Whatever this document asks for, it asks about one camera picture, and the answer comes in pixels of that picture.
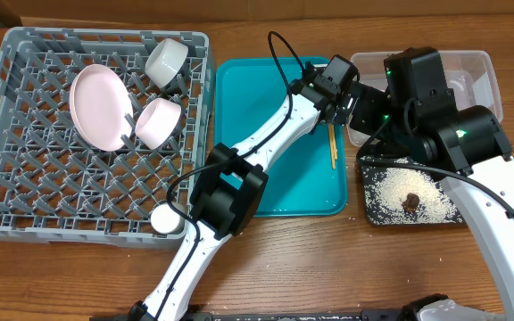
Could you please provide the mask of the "wooden chopstick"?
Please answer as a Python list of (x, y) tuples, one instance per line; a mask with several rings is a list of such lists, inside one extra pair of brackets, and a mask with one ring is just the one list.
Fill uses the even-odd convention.
[(336, 135), (335, 135), (334, 125), (329, 124), (327, 127), (328, 127), (328, 135), (329, 135), (331, 166), (332, 166), (332, 169), (336, 169), (337, 149), (336, 149)]
[(338, 159), (338, 156), (337, 156), (337, 147), (336, 147), (336, 132), (335, 132), (335, 127), (334, 125), (329, 125), (329, 129), (330, 129), (330, 139), (331, 139), (331, 144), (332, 144), (332, 149), (333, 149), (333, 159), (334, 161), (336, 161)]

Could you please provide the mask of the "grey bowl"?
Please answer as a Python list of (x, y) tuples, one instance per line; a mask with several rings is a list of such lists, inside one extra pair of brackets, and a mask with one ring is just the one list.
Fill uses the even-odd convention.
[(167, 86), (185, 63), (188, 47), (171, 38), (162, 40), (149, 55), (145, 74), (157, 87)]

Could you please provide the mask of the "pink bowl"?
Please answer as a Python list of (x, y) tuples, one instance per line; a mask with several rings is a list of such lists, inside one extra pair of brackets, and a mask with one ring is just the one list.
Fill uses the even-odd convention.
[(172, 101), (156, 98), (140, 114), (136, 136), (149, 148), (157, 149), (171, 135), (178, 124), (182, 108)]

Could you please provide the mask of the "white cup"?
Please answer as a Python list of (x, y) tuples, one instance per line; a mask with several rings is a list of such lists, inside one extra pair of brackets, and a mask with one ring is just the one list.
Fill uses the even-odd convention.
[(154, 231), (162, 235), (180, 232), (185, 225), (185, 220), (167, 202), (152, 210), (150, 222)]

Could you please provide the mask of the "large white plate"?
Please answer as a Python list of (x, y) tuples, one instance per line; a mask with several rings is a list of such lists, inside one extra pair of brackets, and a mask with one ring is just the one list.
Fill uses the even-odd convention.
[(86, 66), (70, 86), (69, 109), (75, 128), (94, 147), (113, 152), (130, 136), (125, 116), (133, 112), (129, 92), (119, 76), (101, 64)]

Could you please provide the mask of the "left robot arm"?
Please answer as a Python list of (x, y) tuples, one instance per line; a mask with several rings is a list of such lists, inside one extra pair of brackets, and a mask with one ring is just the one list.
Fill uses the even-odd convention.
[(129, 311), (131, 320), (180, 320), (217, 251), (253, 218), (275, 161), (320, 123), (343, 125), (352, 113), (357, 76), (317, 75), (288, 87), (278, 110), (244, 141), (216, 144), (197, 178), (185, 216), (186, 235), (157, 287)]

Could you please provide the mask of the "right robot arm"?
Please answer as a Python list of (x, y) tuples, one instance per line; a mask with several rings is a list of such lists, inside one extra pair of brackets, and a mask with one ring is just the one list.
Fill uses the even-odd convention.
[(514, 158), (499, 121), (484, 106), (458, 110), (443, 81), (386, 92), (353, 83), (350, 93), (352, 126), (369, 135), (357, 161), (440, 181), (495, 281), (499, 318), (514, 320)]

